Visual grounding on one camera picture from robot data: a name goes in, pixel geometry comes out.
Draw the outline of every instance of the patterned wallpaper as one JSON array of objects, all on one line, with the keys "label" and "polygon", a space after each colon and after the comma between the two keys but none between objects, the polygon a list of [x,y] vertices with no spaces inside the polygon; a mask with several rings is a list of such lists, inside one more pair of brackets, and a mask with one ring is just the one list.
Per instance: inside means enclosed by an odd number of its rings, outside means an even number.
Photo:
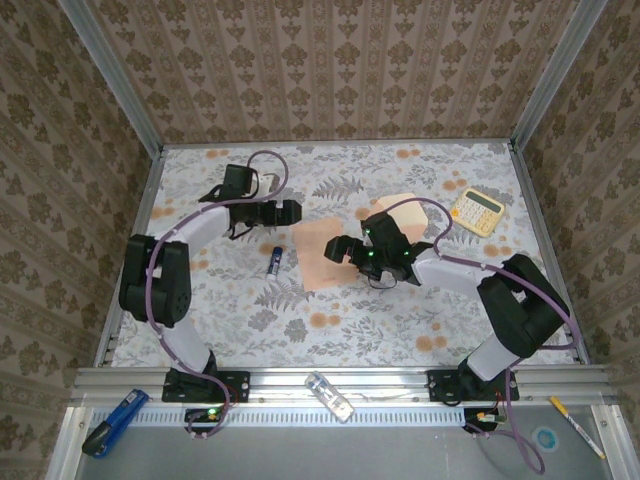
[{"label": "patterned wallpaper", "polygon": [[640,1],[610,0],[525,158],[593,360],[640,447]]},{"label": "patterned wallpaper", "polygon": [[508,137],[576,0],[91,0],[166,143]]},{"label": "patterned wallpaper", "polygon": [[0,477],[42,478],[149,167],[54,1],[0,2]]}]

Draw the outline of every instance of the pen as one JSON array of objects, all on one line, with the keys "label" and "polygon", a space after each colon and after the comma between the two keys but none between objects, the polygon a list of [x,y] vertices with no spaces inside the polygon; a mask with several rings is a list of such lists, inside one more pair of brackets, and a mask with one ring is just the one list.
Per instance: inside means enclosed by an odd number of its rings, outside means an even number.
[{"label": "pen", "polygon": [[596,452],[596,455],[598,455],[603,460],[607,458],[605,454],[602,453],[602,450],[598,448],[595,442],[591,440],[591,437],[587,435],[587,432],[585,432],[583,428],[580,425],[578,425],[578,422],[576,422],[573,418],[571,418],[571,416],[569,415],[569,412],[567,411],[567,408],[560,402],[560,400],[558,400],[557,397],[551,397],[549,398],[549,401],[553,403],[553,406],[556,407],[558,411],[562,414],[562,416],[568,420],[571,426],[575,429],[576,432],[580,434],[580,436],[584,439],[584,441],[589,444],[589,446],[591,447],[591,450]]}]

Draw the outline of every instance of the gray metal plate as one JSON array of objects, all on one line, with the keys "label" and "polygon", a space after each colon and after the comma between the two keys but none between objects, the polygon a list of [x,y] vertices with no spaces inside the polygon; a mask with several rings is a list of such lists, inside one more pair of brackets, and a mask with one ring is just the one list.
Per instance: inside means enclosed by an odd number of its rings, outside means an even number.
[{"label": "gray metal plate", "polygon": [[[611,473],[557,411],[518,408],[529,435],[553,428],[559,449],[543,454],[545,479],[606,480]],[[572,415],[600,442],[588,408]],[[474,440],[459,428],[229,428],[213,438],[191,440],[179,428],[131,428],[109,457],[84,457],[77,480],[211,479],[534,479],[515,443]]]}]

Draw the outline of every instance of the small blue bottle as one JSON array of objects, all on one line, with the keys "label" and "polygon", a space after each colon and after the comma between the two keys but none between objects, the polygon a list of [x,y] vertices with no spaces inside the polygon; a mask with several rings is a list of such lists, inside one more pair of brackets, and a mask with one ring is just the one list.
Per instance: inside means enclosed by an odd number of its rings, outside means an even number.
[{"label": "small blue bottle", "polygon": [[271,261],[267,270],[267,280],[275,280],[280,268],[280,260],[282,260],[282,247],[275,247],[271,253]]}]

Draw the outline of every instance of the table surface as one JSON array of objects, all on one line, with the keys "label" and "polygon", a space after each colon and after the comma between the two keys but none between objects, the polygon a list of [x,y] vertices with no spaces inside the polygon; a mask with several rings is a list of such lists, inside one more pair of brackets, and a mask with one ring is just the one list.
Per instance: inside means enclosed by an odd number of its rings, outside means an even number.
[{"label": "table surface", "polygon": [[[303,206],[303,222],[340,217],[345,234],[360,235],[357,218],[376,199],[397,193],[434,198],[451,207],[467,187],[498,200],[506,212],[488,238],[459,225],[442,250],[499,264],[514,253],[542,267],[538,244],[505,144],[388,143],[280,146],[290,168],[280,198]],[[245,164],[258,148],[170,150],[149,222],[149,233],[165,232],[191,213],[197,199],[221,183],[228,163]],[[282,175],[267,155],[252,164]],[[426,209],[427,241],[444,226]],[[275,282],[265,273],[273,247],[285,249]],[[479,302],[439,288],[398,284],[374,290],[355,284],[304,292],[292,232],[256,228],[236,241],[216,239],[191,262],[193,299],[185,321],[226,367],[457,365],[491,333]],[[565,343],[564,332],[551,343]],[[525,363],[571,363],[569,352],[538,352]],[[167,366],[168,357],[147,325],[123,318],[113,366]]]}]

